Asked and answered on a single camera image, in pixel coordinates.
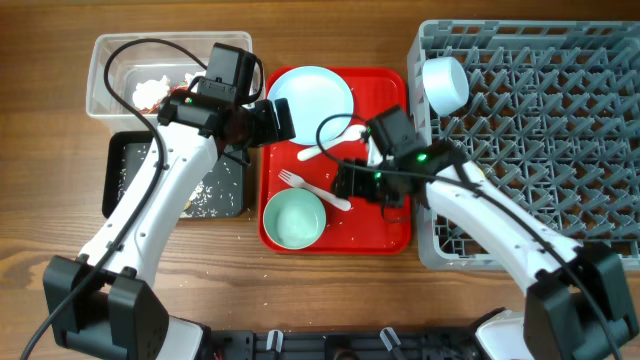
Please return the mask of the food leftovers with rice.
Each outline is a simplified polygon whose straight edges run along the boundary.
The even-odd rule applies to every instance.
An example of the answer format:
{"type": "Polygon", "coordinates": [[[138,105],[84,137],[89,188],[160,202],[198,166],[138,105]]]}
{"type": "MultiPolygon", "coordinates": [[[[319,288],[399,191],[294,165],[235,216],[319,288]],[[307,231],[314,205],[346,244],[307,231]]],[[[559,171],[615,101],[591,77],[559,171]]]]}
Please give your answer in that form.
{"type": "Polygon", "coordinates": [[[220,199],[220,184],[200,181],[190,195],[180,217],[181,218],[215,218],[220,215],[215,200],[220,199]]]}

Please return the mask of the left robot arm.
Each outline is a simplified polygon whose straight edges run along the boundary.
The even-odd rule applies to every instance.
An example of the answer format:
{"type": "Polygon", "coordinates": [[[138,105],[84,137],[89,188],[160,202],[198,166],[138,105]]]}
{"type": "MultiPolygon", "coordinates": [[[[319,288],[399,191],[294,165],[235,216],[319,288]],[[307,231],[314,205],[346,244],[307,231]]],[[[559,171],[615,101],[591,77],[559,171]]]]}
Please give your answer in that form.
{"type": "Polygon", "coordinates": [[[195,187],[228,146],[294,137],[289,104],[177,90],[162,103],[143,165],[75,259],[52,258],[43,285],[55,342],[102,359],[210,359],[208,326],[171,316],[152,290],[195,187]]]}

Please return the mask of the light blue bowl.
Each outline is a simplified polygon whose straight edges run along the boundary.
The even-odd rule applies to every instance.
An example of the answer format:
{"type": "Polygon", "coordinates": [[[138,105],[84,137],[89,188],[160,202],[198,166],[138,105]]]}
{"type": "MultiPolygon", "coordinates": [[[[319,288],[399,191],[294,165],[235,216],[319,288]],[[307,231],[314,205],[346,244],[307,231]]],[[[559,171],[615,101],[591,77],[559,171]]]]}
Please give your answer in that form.
{"type": "Polygon", "coordinates": [[[469,81],[461,63],[453,57],[428,59],[422,66],[424,92],[439,116],[462,108],[469,98],[469,81]]]}

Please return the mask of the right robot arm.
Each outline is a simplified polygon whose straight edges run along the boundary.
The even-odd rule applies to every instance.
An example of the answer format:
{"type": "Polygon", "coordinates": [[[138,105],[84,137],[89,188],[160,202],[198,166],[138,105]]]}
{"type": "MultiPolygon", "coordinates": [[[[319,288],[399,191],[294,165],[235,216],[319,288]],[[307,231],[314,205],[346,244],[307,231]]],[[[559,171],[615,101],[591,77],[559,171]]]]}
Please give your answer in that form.
{"type": "Polygon", "coordinates": [[[585,248],[538,221],[450,142],[375,167],[341,160],[332,190],[378,204],[413,195],[462,228],[523,291],[519,333],[535,359],[620,358],[621,346],[639,333],[618,255],[604,244],[585,248]]]}

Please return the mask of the white plastic fork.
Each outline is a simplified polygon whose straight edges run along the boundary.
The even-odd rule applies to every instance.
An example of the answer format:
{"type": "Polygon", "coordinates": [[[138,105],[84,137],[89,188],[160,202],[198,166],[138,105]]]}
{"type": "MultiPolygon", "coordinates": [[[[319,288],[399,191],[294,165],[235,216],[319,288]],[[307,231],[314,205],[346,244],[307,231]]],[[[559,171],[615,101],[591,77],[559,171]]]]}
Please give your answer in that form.
{"type": "Polygon", "coordinates": [[[346,212],[352,209],[352,205],[348,200],[338,198],[336,195],[326,190],[311,185],[310,183],[306,182],[301,176],[294,174],[288,170],[281,170],[278,174],[278,177],[290,187],[301,188],[310,191],[320,199],[326,201],[327,203],[341,211],[346,212]]]}

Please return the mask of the light blue plate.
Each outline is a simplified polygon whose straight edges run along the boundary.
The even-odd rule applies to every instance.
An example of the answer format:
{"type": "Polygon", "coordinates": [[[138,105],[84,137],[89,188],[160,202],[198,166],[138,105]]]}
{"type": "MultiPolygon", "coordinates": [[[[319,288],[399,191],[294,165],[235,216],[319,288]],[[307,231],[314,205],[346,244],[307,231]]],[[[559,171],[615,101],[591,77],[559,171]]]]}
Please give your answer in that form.
{"type": "Polygon", "coordinates": [[[270,86],[267,98],[287,100],[298,145],[316,144],[316,131],[327,117],[353,114],[355,100],[346,81],[337,73],[318,66],[286,71],[270,86]]]}

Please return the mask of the mint green bowl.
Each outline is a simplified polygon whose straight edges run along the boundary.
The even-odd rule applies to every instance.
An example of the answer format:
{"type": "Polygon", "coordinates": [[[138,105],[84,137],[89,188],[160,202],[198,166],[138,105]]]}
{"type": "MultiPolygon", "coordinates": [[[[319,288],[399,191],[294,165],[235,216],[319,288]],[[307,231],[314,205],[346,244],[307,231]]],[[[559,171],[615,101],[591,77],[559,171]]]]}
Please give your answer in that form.
{"type": "Polygon", "coordinates": [[[322,236],[326,221],[326,210],[316,195],[290,188],[278,192],[267,202],[262,225],[275,245],[286,250],[301,250],[322,236]]]}

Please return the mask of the small white napkin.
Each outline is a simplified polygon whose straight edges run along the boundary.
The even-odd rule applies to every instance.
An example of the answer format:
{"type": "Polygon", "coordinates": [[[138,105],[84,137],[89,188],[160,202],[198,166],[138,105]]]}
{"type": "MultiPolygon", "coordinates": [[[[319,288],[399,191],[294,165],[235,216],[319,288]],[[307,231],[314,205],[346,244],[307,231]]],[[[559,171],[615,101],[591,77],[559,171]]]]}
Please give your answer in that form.
{"type": "Polygon", "coordinates": [[[169,83],[166,75],[163,75],[160,80],[137,83],[132,94],[134,106],[138,110],[152,110],[170,92],[169,83]]]}

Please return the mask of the red snack wrapper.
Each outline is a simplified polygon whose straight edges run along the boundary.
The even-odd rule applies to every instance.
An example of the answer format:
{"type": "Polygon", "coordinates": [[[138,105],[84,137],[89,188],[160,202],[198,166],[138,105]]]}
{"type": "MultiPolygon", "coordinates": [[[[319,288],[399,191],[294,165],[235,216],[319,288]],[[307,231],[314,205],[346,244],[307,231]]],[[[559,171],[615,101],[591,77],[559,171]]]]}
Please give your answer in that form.
{"type": "Polygon", "coordinates": [[[161,106],[167,101],[169,100],[170,96],[173,95],[175,92],[180,92],[180,91],[186,91],[188,89],[187,86],[176,86],[176,87],[172,87],[170,88],[170,90],[168,91],[168,93],[161,98],[155,105],[153,105],[153,107],[150,110],[146,111],[146,114],[155,114],[158,113],[159,109],[161,108],[161,106]]]}

